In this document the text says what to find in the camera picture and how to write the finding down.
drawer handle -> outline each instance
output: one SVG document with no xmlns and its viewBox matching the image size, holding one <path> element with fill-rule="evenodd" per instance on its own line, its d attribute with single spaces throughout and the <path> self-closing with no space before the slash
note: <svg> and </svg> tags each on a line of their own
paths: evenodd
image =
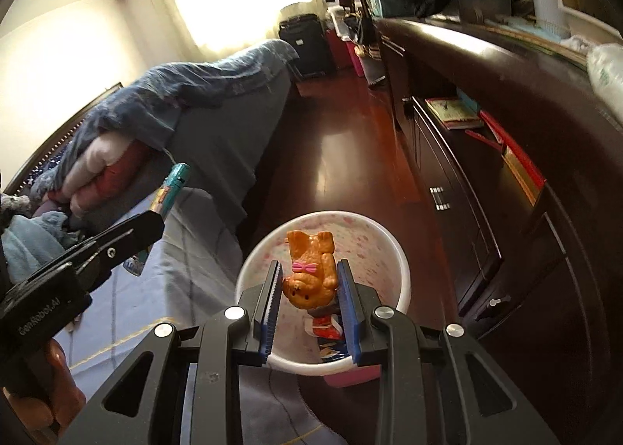
<svg viewBox="0 0 623 445">
<path fill-rule="evenodd" d="M 407 119 L 415 117 L 414 116 L 415 111 L 413 109 L 413 100 L 411 97 L 403 98 L 403 111 L 404 111 L 404 116 L 406 116 Z"/>
<path fill-rule="evenodd" d="M 505 310 L 509 309 L 509 303 L 510 295 L 506 295 L 502 298 L 490 299 L 485 309 L 476 316 L 476 321 L 482 320 L 483 318 L 493 318 L 504 313 Z"/>
<path fill-rule="evenodd" d="M 435 202 L 435 209 L 437 211 L 446 211 L 450 209 L 450 203 L 443 199 L 443 187 L 430 188 L 432 200 Z"/>
</svg>

luggage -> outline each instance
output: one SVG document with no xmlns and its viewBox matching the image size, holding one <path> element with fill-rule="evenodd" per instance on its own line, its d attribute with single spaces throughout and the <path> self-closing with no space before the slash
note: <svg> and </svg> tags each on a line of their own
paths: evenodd
<svg viewBox="0 0 623 445">
<path fill-rule="evenodd" d="M 303 14 L 279 23 L 279 38 L 297 50 L 299 58 L 292 61 L 292 68 L 298 79 L 335 71 L 325 32 L 315 14 Z"/>
</svg>

wire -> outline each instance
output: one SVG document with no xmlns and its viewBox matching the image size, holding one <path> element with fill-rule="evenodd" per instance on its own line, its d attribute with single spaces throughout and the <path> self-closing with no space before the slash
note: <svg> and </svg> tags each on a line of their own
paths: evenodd
<svg viewBox="0 0 623 445">
<path fill-rule="evenodd" d="M 175 161 L 175 158 L 173 158 L 173 155 L 171 155 L 171 152 L 167 150 L 166 148 L 163 148 L 162 151 L 164 152 L 165 155 L 169 157 L 169 159 L 171 160 L 171 162 L 173 162 L 173 165 L 175 166 L 177 162 Z"/>
</svg>

orange bear figurine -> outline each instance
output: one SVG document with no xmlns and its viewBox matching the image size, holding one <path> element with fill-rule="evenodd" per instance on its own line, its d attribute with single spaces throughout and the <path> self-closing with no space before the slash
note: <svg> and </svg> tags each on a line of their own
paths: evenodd
<svg viewBox="0 0 623 445">
<path fill-rule="evenodd" d="M 283 294 L 301 310 L 330 304 L 338 288 L 333 234 L 323 231 L 308 235 L 291 230 L 287 242 L 293 274 L 283 280 Z"/>
</svg>

pillow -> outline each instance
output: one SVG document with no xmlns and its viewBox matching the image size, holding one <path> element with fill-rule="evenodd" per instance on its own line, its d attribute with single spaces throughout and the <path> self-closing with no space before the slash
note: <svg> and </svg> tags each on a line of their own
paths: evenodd
<svg viewBox="0 0 623 445">
<path fill-rule="evenodd" d="M 132 183 L 152 152 L 145 143 L 132 141 L 115 163 L 106 166 L 96 178 L 72 195 L 69 205 L 72 213 L 81 218 L 102 202 L 118 196 Z"/>
<path fill-rule="evenodd" d="M 60 191 L 48 193 L 48 199 L 67 203 L 79 188 L 90 183 L 106 167 L 116 163 L 132 143 L 132 138 L 121 132 L 103 132 L 88 145 L 73 164 Z"/>
</svg>

